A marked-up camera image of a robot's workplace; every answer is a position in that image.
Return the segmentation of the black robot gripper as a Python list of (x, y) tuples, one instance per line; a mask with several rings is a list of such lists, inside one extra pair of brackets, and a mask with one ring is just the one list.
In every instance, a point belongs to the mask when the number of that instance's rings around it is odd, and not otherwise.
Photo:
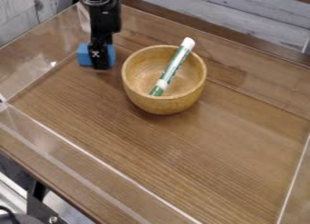
[(113, 35), (122, 31), (121, 0), (83, 0), (88, 8), (91, 43), (87, 46), (93, 66), (98, 70), (111, 68)]

